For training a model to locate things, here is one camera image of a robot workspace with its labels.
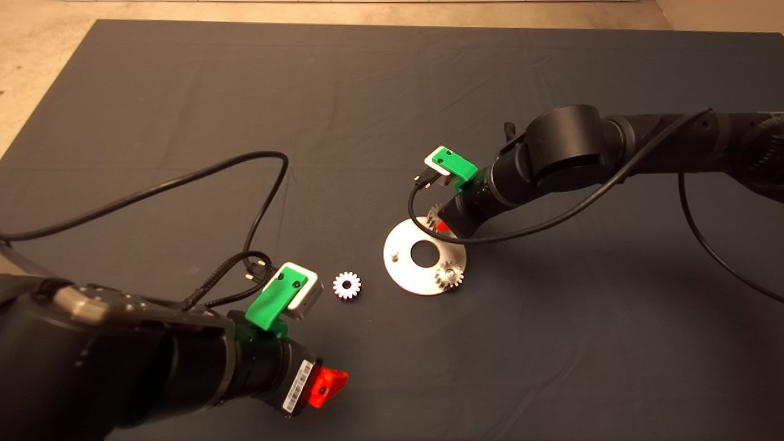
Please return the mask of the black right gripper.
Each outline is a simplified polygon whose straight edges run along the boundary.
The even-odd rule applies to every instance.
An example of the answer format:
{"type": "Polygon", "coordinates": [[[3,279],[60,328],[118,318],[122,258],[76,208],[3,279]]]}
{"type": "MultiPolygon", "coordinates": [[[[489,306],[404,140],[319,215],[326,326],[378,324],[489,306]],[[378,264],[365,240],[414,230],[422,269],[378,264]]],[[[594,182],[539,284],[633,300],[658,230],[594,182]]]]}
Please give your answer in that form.
{"type": "Polygon", "coordinates": [[[439,211],[434,224],[437,233],[453,232],[458,238],[472,238],[493,217],[515,209],[515,204],[499,195],[492,177],[492,167],[482,168],[439,211]]]}

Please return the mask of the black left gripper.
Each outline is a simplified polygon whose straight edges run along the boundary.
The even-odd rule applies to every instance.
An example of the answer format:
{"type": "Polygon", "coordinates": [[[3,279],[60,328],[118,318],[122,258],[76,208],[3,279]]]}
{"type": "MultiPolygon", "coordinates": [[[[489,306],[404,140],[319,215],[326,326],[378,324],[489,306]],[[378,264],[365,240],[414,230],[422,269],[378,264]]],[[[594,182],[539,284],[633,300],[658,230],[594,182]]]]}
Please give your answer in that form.
{"type": "Polygon", "coordinates": [[[287,418],[299,415],[306,404],[324,407],[349,380],[337,369],[318,369],[320,357],[292,339],[275,335],[239,337],[233,377],[224,401],[253,398],[287,418]]]}

